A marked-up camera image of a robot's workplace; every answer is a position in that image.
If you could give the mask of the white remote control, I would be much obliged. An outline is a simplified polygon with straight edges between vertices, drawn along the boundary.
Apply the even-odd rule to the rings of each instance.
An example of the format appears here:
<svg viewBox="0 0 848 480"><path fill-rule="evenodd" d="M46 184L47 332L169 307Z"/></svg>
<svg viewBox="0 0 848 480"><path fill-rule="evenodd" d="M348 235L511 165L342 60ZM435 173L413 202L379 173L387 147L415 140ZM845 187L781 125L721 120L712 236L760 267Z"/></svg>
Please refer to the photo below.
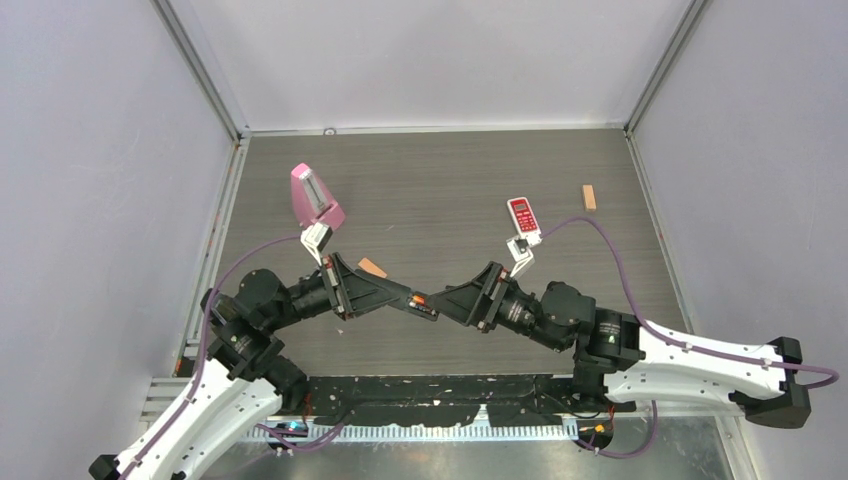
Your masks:
<svg viewBox="0 0 848 480"><path fill-rule="evenodd" d="M517 237L529 246L538 245L542 241L542 231L528 198L515 197L507 200L506 205Z"/></svg>

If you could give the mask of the black remote control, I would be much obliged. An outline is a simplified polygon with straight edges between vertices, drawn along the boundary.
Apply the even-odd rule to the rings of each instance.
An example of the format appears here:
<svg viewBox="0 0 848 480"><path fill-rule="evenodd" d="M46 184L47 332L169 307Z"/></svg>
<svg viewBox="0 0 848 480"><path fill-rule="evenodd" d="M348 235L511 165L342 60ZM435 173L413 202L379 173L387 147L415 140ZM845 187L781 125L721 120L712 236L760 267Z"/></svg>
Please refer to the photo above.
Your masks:
<svg viewBox="0 0 848 480"><path fill-rule="evenodd" d="M426 294L406 289L399 299L400 310L410 315L435 322L438 319L439 313L428 303Z"/></svg>

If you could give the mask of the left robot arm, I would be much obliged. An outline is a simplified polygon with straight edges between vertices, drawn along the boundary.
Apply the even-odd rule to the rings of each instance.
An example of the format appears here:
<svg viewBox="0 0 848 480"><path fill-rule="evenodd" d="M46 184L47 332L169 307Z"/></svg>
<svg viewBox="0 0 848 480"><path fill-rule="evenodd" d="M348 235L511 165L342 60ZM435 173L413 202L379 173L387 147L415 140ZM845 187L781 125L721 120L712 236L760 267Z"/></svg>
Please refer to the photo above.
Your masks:
<svg viewBox="0 0 848 480"><path fill-rule="evenodd" d="M409 287L350 268L337 254L285 286L268 269L246 274L235 296L209 293L214 339L200 350L184 390L119 454L97 457L94 479L199 479L242 435L267 416L298 412L307 375L281 356L275 332L326 312L349 320L387 305L404 309Z"/></svg>

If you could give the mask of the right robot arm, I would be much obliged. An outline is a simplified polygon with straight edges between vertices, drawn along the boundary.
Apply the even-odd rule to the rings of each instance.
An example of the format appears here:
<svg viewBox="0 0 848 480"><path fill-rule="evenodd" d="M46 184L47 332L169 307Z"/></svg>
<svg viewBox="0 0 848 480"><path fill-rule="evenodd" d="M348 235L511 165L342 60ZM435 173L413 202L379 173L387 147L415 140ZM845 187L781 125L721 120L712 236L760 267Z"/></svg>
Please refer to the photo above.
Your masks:
<svg viewBox="0 0 848 480"><path fill-rule="evenodd" d="M802 427L812 412L809 390L796 380L800 344L789 337L714 341L599 307L561 281L536 297L497 263L430 295L428 304L483 333L504 327L551 350L572 350L570 392L584 410L642 401L736 406L749 422L780 429Z"/></svg>

